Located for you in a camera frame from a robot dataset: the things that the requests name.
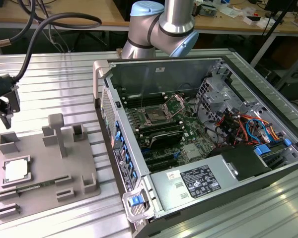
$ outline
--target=motherboard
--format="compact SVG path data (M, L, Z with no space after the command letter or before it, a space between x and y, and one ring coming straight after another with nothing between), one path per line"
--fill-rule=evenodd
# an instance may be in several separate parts
M127 118L152 173L206 158L216 147L194 105L181 94L122 97Z

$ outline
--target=warning label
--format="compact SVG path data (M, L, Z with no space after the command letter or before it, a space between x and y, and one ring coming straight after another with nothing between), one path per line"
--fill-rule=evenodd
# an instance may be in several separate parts
M183 172L181 177L193 198L201 197L221 188L208 165Z

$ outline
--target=circuit board chip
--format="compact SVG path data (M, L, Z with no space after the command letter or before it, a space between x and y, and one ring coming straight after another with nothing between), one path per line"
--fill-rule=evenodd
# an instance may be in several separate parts
M146 114L151 122L167 120L166 115L161 108L146 108Z
M201 156L201 153L195 144L184 145L183 150L189 160L192 160Z

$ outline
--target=blue cable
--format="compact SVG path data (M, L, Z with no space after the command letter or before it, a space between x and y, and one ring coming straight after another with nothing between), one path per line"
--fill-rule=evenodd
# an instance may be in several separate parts
M260 141L256 136L252 135L252 133L250 133L250 131L249 131L248 125L249 125L249 122L250 122L251 120L254 120L254 121L257 121L258 123L260 123L261 126L264 128L265 133L266 133L266 135L268 136L268 138L269 138L271 141L275 141L275 140L273 139L273 137L271 136L271 134L268 133L268 131L267 131L265 125L264 125L260 120L258 120L258 119L250 119L250 120L246 123L246 130L247 130L247 133L248 133L251 137L253 137L255 140L257 140L257 141L261 144L261 141Z
M175 153L173 154L174 158L178 158L180 152L181 152L181 149L180 149L178 152L175 152Z

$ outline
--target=aluminum workbench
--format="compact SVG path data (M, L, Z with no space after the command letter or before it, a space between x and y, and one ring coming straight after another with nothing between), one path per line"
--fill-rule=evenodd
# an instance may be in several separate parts
M298 127L298 110L267 88L262 77L228 49L195 50L190 55L222 54L238 64L266 96ZM116 58L115 52L33 55L19 83L21 112L12 119L18 136L39 133L47 116L63 113L66 126L83 123L88 131L102 193L99 196L0 225L0 237L132 237L103 137L92 95L92 64ZM17 74L24 56L0 56L0 75ZM0 121L0 132L5 132ZM297 237L298 171L266 189L204 213L157 237Z

